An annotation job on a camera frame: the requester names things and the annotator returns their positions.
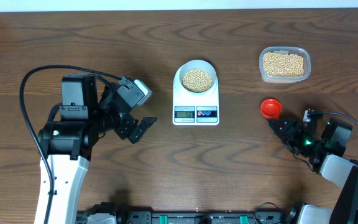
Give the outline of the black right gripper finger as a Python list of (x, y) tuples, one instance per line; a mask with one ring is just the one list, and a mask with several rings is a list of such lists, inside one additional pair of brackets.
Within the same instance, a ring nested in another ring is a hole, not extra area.
[(287, 149), (293, 149), (293, 138), (297, 133), (296, 128), (272, 128)]
[(293, 134), (303, 129), (303, 124), (295, 119), (269, 119), (268, 125), (275, 134)]

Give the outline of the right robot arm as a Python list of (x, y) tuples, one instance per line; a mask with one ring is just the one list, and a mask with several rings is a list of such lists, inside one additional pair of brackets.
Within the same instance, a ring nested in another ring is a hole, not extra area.
[(294, 119), (270, 119), (269, 127), (295, 157), (318, 175), (341, 189), (334, 208), (302, 203), (292, 210), (289, 223), (352, 223), (358, 224), (358, 162), (344, 158), (352, 126), (331, 118), (320, 139), (312, 135), (311, 124)]

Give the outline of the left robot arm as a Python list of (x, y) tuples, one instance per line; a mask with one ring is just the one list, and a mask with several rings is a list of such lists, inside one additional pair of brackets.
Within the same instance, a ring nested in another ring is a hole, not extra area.
[(53, 107), (39, 131), (48, 164), (40, 165), (36, 223), (74, 223), (93, 146), (109, 131), (135, 144), (157, 121), (156, 117), (138, 120), (130, 114), (152, 94), (142, 81), (122, 77), (117, 83), (106, 82), (98, 98), (98, 80), (102, 77), (90, 73), (65, 75), (63, 101)]

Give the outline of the red measuring scoop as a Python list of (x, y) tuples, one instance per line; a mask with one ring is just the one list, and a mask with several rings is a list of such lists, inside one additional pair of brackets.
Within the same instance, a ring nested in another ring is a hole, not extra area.
[(274, 98), (268, 98), (261, 102), (260, 112), (266, 119), (278, 119), (282, 112), (282, 104)]

